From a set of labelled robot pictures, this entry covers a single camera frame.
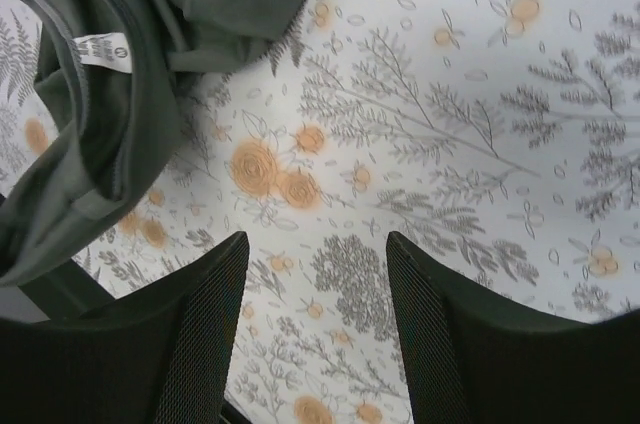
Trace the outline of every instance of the label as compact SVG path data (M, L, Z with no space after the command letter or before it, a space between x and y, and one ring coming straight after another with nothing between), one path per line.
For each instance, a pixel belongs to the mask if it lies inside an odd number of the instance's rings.
M74 39L80 62L131 74L131 49L122 32L92 34Z

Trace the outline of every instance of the dark green garment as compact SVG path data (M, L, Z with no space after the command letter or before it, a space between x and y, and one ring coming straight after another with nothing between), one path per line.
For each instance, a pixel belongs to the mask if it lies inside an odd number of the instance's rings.
M35 87L60 136L0 207L0 285L35 279L125 216L180 143L176 76L258 58L304 0L23 1L43 21ZM80 61L73 39L109 33L126 36L131 73Z

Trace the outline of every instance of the green cloth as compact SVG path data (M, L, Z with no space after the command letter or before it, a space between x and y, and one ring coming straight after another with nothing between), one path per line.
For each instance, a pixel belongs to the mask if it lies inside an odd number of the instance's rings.
M62 264L124 217L180 143L176 82L265 53L304 0L23 0L43 21L36 92L60 137L0 207L0 286ZM126 36L132 73L79 63Z

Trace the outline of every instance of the table surface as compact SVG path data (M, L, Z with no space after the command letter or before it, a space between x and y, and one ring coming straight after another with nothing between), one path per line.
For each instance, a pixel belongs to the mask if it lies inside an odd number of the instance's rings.
M181 102L182 148L78 262L120 297L243 229L227 399L255 424L409 423L389 231L544 312L640 303L638 1L309 0ZM6 194L56 129L12 80L39 22L0 3Z

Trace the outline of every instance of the white fabric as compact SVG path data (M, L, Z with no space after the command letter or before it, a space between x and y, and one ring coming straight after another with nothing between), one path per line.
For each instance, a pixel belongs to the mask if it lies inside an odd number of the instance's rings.
M37 20L0 2L6 194L55 129L11 77ZM227 398L256 424L412 422L390 230L544 312L640 302L639 2L309 0L181 103L184 147L79 262L123 296L246 230Z

